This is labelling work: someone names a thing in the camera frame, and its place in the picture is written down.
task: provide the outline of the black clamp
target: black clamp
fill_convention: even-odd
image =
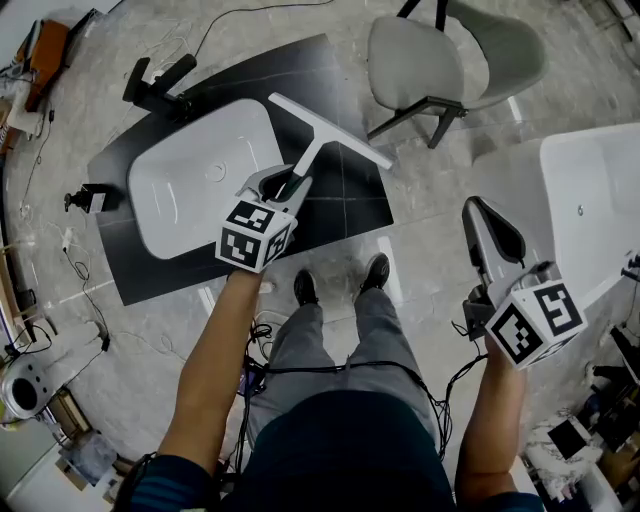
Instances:
[[[189,117],[192,111],[191,102],[180,95],[171,96],[167,92],[196,67],[196,58],[191,54],[185,55],[159,76],[153,84],[142,80],[149,62],[149,57],[136,62],[122,99],[169,121],[180,121]]]

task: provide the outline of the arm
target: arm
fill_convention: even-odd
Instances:
[[[262,274],[243,270],[229,276],[180,374],[176,408],[159,455],[178,455],[213,475],[261,281]]]
[[[458,503],[468,508],[516,490],[509,470],[518,451],[526,374],[514,370],[495,341],[487,337],[485,342],[489,359],[456,474]]]

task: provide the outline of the dark shirt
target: dark shirt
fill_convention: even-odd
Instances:
[[[331,391],[267,425],[234,491],[217,501],[211,477],[180,457],[147,467],[135,511],[402,509],[456,507],[433,439],[404,402],[383,393]],[[481,507],[540,512],[537,496],[506,493]]]

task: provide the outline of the black mat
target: black mat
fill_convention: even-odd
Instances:
[[[185,95],[201,117],[232,101],[252,98],[269,112],[285,163],[295,164],[313,139],[312,129],[267,100],[273,92],[300,103],[366,140],[356,98],[348,93],[326,36],[277,48],[200,82]],[[114,188],[105,211],[97,215],[104,250],[125,305],[228,274],[231,267],[215,259],[215,244],[161,260],[145,248],[127,190],[133,161],[180,129],[148,115],[114,140],[89,163],[93,183]],[[286,254],[319,247],[393,223],[375,164],[339,146],[326,145],[311,168],[314,182],[298,213],[295,240]]]

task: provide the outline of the black shoe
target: black shoe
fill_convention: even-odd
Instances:
[[[293,293],[298,299],[298,304],[304,306],[305,304],[317,304],[318,297],[316,297],[316,286],[313,280],[311,272],[303,268],[296,280],[293,282]]]
[[[382,287],[389,279],[389,258],[384,253],[376,254],[367,265],[367,277],[360,286],[360,293],[366,292],[370,288],[379,288],[382,290]]]

